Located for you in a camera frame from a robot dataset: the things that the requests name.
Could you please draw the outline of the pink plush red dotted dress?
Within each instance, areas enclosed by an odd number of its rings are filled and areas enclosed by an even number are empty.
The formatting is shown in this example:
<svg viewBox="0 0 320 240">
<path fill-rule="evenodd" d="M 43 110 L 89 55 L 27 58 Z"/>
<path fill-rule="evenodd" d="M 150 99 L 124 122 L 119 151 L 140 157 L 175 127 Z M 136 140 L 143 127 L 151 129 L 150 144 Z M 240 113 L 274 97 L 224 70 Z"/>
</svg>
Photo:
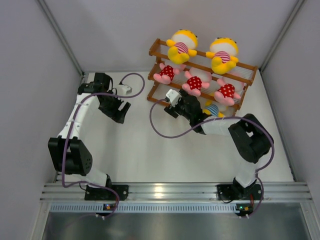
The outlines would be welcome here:
<svg viewBox="0 0 320 240">
<path fill-rule="evenodd" d="M 182 72 L 186 65 L 185 64 L 165 64 L 165 63 L 160 63 L 160 73 L 155 73 L 153 75 L 153 78 L 156 82 L 164 84 L 164 85 L 169 85 L 175 75 L 179 75 L 180 72 Z"/>
</svg>

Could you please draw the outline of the yellow plush blue-striped shirt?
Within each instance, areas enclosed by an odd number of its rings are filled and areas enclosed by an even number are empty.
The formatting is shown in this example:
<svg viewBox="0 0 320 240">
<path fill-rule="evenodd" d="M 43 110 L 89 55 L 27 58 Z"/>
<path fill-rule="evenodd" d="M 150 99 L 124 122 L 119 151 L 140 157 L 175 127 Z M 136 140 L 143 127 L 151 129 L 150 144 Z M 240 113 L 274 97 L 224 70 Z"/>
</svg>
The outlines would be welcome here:
<svg viewBox="0 0 320 240">
<path fill-rule="evenodd" d="M 224 117 L 224 112 L 228 109 L 228 106 L 213 101 L 213 100 L 207 100 L 205 102 L 204 105 L 204 109 L 202 110 L 202 112 L 204 114 L 207 114 L 209 116 L 214 116 L 214 117 L 218 117 L 218 118 L 222 118 Z"/>
</svg>

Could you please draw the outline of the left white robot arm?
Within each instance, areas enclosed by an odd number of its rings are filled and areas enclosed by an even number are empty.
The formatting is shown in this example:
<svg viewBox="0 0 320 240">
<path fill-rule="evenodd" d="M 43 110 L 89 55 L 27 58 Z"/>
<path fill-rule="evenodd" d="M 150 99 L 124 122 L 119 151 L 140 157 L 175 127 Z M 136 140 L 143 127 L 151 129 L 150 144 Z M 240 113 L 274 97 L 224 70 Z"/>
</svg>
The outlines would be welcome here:
<svg viewBox="0 0 320 240">
<path fill-rule="evenodd" d="M 93 155 L 84 143 L 96 110 L 118 124 L 123 124 L 131 106 L 120 97 L 127 96 L 132 88 L 103 72 L 93 74 L 91 82 L 82 83 L 74 108 L 57 137 L 48 140 L 48 150 L 54 169 L 65 175 L 76 176 L 81 183 L 93 183 L 95 193 L 102 200 L 113 194 L 111 178 L 93 166 Z"/>
</svg>

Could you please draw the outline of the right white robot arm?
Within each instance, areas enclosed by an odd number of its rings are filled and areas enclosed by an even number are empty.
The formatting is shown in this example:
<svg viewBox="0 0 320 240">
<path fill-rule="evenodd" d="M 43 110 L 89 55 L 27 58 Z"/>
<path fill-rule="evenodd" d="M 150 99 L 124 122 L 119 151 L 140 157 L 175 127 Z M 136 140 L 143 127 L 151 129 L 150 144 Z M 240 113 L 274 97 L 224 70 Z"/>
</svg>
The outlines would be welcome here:
<svg viewBox="0 0 320 240">
<path fill-rule="evenodd" d="M 251 113 L 243 117 L 223 116 L 217 107 L 205 113 L 195 96 L 183 89 L 170 89 L 165 95 L 168 106 L 165 112 L 174 118 L 182 116 L 188 120 L 191 130 L 202 135 L 221 135 L 231 137 L 242 158 L 239 171 L 232 184 L 220 190 L 221 200 L 245 199 L 251 195 L 260 171 L 261 157 L 274 152 L 274 139 Z"/>
</svg>

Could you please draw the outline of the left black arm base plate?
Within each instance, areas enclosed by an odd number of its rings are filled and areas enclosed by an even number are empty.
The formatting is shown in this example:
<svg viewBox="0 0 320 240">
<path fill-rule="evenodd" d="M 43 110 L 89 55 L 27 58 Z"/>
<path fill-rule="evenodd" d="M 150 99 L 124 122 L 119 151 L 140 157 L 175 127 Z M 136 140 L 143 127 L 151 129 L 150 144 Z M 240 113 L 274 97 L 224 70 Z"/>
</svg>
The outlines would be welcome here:
<svg viewBox="0 0 320 240">
<path fill-rule="evenodd" d="M 118 196 L 120 201 L 124 201 L 129 195 L 129 186 L 125 184 L 114 184 L 111 187 Z M 106 189 L 87 186 L 84 196 L 85 201 L 115 201 L 116 195 Z"/>
</svg>

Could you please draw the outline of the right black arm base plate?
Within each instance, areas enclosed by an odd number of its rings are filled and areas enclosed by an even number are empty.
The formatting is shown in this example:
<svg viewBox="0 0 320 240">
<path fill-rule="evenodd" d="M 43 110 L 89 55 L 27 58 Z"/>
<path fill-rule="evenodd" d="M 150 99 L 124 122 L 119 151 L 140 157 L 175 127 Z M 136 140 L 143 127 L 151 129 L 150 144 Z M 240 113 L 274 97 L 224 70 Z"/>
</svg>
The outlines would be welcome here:
<svg viewBox="0 0 320 240">
<path fill-rule="evenodd" d="M 217 198 L 224 203 L 233 201 L 258 201 L 261 199 L 262 188 L 260 184 L 253 183 L 243 188 L 241 185 L 219 184 L 217 185 Z"/>
</svg>

